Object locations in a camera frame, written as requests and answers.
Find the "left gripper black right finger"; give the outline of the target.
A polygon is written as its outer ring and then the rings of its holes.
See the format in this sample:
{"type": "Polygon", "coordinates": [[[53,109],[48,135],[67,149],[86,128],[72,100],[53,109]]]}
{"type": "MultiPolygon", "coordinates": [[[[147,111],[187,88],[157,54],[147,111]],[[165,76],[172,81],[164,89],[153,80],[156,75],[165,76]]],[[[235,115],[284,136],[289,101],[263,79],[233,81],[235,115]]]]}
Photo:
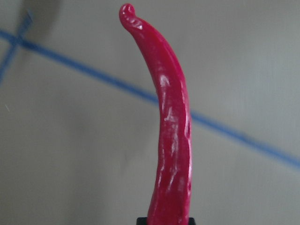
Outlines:
{"type": "Polygon", "coordinates": [[[195,219],[193,217],[189,218],[188,225],[196,225],[195,219]]]}

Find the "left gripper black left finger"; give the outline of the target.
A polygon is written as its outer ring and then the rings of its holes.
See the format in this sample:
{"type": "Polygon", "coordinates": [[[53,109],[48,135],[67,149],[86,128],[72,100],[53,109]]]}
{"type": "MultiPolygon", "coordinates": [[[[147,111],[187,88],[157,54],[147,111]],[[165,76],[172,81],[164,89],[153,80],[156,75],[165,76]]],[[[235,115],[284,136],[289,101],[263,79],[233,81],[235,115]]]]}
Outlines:
{"type": "Polygon", "coordinates": [[[138,217],[136,219],[136,225],[147,225],[147,217],[138,217]]]}

